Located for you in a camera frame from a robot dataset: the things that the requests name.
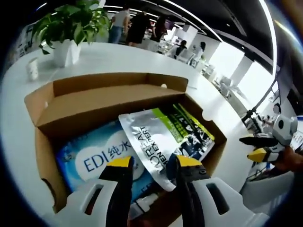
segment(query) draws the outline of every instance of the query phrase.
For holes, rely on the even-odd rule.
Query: cable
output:
[[[258,177],[257,174],[258,174],[258,173],[260,173],[260,174],[263,173],[263,171],[264,171],[265,169],[266,169],[266,167],[264,167],[264,168],[261,169],[261,170],[257,169],[257,170],[256,170],[256,173],[253,174],[253,175],[251,175],[251,176],[249,176],[249,177],[247,177],[246,180],[248,180],[248,179],[251,178],[252,176]]]

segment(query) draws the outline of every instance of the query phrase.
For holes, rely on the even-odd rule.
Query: white pillar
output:
[[[244,56],[240,61],[238,67],[236,68],[235,72],[232,74],[231,79],[233,80],[234,85],[238,85],[240,81],[243,79],[245,74],[247,73],[248,69],[252,65],[253,61],[248,57]]]

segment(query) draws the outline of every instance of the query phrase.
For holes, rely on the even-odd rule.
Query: green leaves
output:
[[[106,35],[110,20],[102,8],[91,10],[90,7],[99,4],[98,0],[79,0],[76,5],[63,5],[55,9],[57,14],[48,14],[39,20],[33,28],[33,37],[39,42],[46,42],[53,47],[52,42],[74,40],[77,45],[81,42],[91,43],[96,35]],[[40,46],[44,54],[48,51]]]
[[[77,24],[76,30],[74,32],[74,41],[77,45],[85,39],[85,33],[82,29],[81,24]]]
[[[50,54],[48,51],[46,51],[46,50],[43,49],[43,46],[41,44],[39,45],[39,48],[42,50],[43,54],[45,54],[45,55],[46,54]]]
[[[86,40],[88,43],[91,43],[94,41],[94,36],[95,36],[95,29],[93,28],[90,28],[90,29],[87,29],[86,31]]]

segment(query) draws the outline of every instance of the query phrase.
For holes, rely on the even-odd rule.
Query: white foil packet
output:
[[[181,105],[123,114],[119,120],[144,167],[169,192],[176,187],[165,171],[171,154],[201,161],[214,145],[214,137]]]

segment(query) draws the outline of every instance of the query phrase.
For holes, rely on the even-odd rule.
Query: facial mask package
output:
[[[71,192],[87,180],[98,178],[108,162],[133,156],[132,201],[154,182],[132,148],[120,122],[114,121],[68,142],[56,155],[58,166]]]
[[[214,146],[214,137],[181,105],[119,116],[139,159],[166,191],[175,189],[165,166],[172,153],[201,161]]]

